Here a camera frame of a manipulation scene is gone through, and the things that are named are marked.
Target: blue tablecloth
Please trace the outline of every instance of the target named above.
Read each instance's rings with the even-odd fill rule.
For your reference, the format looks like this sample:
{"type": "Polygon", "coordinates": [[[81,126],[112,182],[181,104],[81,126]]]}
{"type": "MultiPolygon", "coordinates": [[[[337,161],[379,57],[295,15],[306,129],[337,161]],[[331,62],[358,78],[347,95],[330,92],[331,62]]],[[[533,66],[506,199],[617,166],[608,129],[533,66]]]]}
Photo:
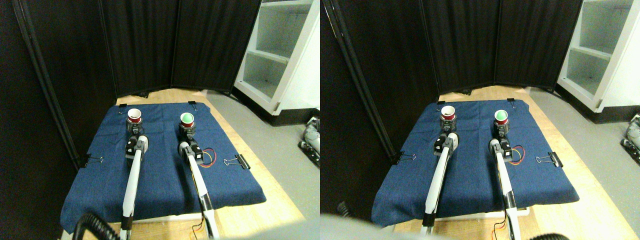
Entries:
{"type": "MultiPolygon", "coordinates": [[[[517,206],[564,204],[579,199],[562,168],[536,162],[536,156],[547,156],[551,148],[525,102],[516,100],[516,108],[507,100],[447,102],[441,106],[446,105],[456,108],[460,145],[447,165],[439,218],[503,210],[496,164],[488,147],[493,114],[499,109],[509,114],[511,130],[507,137],[511,146],[522,145],[526,150],[521,164],[506,163],[517,206]]],[[[402,150],[417,158],[401,161],[389,170],[373,204],[374,223],[389,226],[422,219],[438,160],[433,155],[433,143],[440,134],[438,108],[435,103],[428,105],[407,137],[402,150]]]]}
{"type": "Polygon", "coordinates": [[[218,155],[211,167],[200,167],[213,206],[219,209],[265,202],[262,188],[250,170],[224,165],[223,159],[233,159],[238,154],[236,148],[210,109],[202,103],[196,107],[198,111],[187,103],[129,105],[123,114],[118,114],[118,106],[110,108],[88,151],[93,157],[104,157],[104,161],[90,163],[78,171],[62,208],[62,227],[73,232],[85,212],[94,212],[108,222],[120,222],[129,178],[124,157],[129,139],[125,118],[131,108],[142,111],[144,134],[149,139],[149,148],[141,163],[135,220],[200,212],[191,171],[177,152],[176,132],[180,114],[184,112],[195,116],[194,138],[200,147],[211,147],[218,155]]]}

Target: gray floor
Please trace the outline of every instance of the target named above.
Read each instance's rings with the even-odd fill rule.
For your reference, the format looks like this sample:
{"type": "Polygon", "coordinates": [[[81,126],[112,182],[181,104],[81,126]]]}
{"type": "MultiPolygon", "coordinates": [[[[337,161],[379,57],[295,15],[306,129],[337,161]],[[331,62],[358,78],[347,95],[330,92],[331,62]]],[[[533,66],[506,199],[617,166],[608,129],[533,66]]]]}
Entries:
{"type": "Polygon", "coordinates": [[[306,219],[320,214],[320,170],[298,148],[304,125],[272,127],[218,92],[207,99],[260,158],[306,219]]]}
{"type": "Polygon", "coordinates": [[[539,88],[531,88],[529,94],[640,236],[640,166],[620,146],[628,123],[594,124],[569,103],[539,88]]]}

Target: wooden table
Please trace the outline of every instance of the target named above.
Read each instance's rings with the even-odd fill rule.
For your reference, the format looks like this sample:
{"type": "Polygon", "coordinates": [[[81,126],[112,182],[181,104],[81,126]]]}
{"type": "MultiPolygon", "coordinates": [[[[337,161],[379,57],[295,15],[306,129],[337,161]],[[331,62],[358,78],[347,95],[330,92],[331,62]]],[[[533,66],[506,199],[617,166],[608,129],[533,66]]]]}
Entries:
{"type": "MultiPolygon", "coordinates": [[[[529,105],[531,115],[551,149],[562,160],[563,170],[580,196],[578,202],[570,204],[531,207],[528,216],[518,218],[522,239],[552,232],[563,234],[569,239],[638,239],[598,180],[523,88],[490,86],[474,90],[471,96],[460,93],[440,96],[440,100],[447,102],[507,98],[520,99],[529,105]]],[[[491,239],[493,224],[500,221],[502,220],[436,221],[435,233],[455,239],[491,239]]],[[[422,220],[411,220],[397,224],[395,231],[420,232],[421,226],[422,220]]],[[[497,231],[497,236],[498,239],[509,239],[506,230],[497,231]]]]}
{"type": "MultiPolygon", "coordinates": [[[[223,207],[216,209],[216,223],[221,237],[244,237],[263,230],[277,227],[286,223],[304,220],[300,210],[293,204],[289,195],[282,186],[273,178],[269,170],[260,162],[249,146],[240,138],[238,133],[229,125],[218,110],[211,105],[202,92],[185,89],[167,89],[152,92],[147,99],[135,96],[126,96],[118,99],[116,104],[160,104],[174,102],[188,102],[194,100],[202,102],[211,108],[211,114],[220,123],[237,151],[242,153],[251,166],[251,173],[258,181],[267,201],[261,204],[223,207]]],[[[172,216],[158,218],[151,222],[136,222],[132,227],[131,239],[190,239],[193,237],[191,226],[200,223],[199,214],[184,217],[172,216]],[[180,220],[191,218],[197,220],[180,220]]],[[[116,231],[120,230],[119,223],[112,223],[116,231]]],[[[90,233],[85,234],[85,239],[93,239],[90,233]]],[[[204,239],[204,232],[198,233],[199,239],[204,239]]]]}

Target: black curtain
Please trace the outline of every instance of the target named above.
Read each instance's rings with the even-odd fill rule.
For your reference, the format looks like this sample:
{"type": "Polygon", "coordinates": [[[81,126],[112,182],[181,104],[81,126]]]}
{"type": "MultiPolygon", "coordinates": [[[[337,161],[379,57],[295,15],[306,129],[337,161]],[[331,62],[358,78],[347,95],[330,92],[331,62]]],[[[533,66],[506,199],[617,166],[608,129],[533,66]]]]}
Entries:
{"type": "Polygon", "coordinates": [[[325,108],[321,212],[371,207],[404,140],[437,87],[419,1],[321,3],[321,105],[325,108]],[[415,21],[404,21],[413,18],[415,21]]]}
{"type": "Polygon", "coordinates": [[[495,84],[553,89],[581,0],[502,0],[495,84]]]}
{"type": "Polygon", "coordinates": [[[11,1],[0,3],[0,42],[0,239],[57,239],[76,171],[11,1]]]}
{"type": "Polygon", "coordinates": [[[172,86],[230,92],[260,0],[181,1],[172,86]]]}
{"type": "Polygon", "coordinates": [[[333,35],[321,3],[320,88],[323,110],[323,169],[320,178],[320,212],[337,213],[346,202],[351,213],[369,220],[373,199],[391,164],[370,121],[352,79],[348,63],[333,35]]]}
{"type": "Polygon", "coordinates": [[[101,2],[117,95],[169,88],[178,0],[101,2]]]}
{"type": "Polygon", "coordinates": [[[374,118],[381,121],[395,154],[424,107],[438,97],[420,0],[331,2],[336,16],[344,19],[342,34],[353,48],[374,118]]]}
{"type": "Polygon", "coordinates": [[[491,85],[500,1],[421,1],[440,94],[491,85]]]}
{"type": "Polygon", "coordinates": [[[79,156],[115,103],[98,1],[28,0],[46,73],[79,156]]]}

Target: paper cup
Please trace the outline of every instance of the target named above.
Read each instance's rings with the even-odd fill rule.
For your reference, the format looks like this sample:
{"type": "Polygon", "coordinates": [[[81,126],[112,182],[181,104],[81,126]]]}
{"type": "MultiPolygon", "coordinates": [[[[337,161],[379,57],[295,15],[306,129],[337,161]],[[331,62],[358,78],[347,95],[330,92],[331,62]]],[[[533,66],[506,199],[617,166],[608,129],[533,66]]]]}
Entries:
{"type": "Polygon", "coordinates": [[[180,115],[180,124],[182,124],[184,127],[193,126],[193,121],[194,117],[191,113],[183,113],[180,115]]]}
{"type": "Polygon", "coordinates": [[[456,118],[456,109],[452,106],[444,106],[440,112],[442,113],[442,118],[446,120],[456,118]]]}
{"type": "Polygon", "coordinates": [[[140,118],[141,116],[142,116],[142,112],[137,108],[132,108],[127,112],[127,117],[131,122],[136,122],[136,123],[140,122],[140,120],[142,119],[140,118]]]}
{"type": "Polygon", "coordinates": [[[506,124],[509,120],[507,119],[507,117],[509,117],[509,114],[507,113],[507,111],[504,110],[498,110],[493,114],[493,117],[495,118],[495,122],[502,125],[502,124],[506,124]]]}

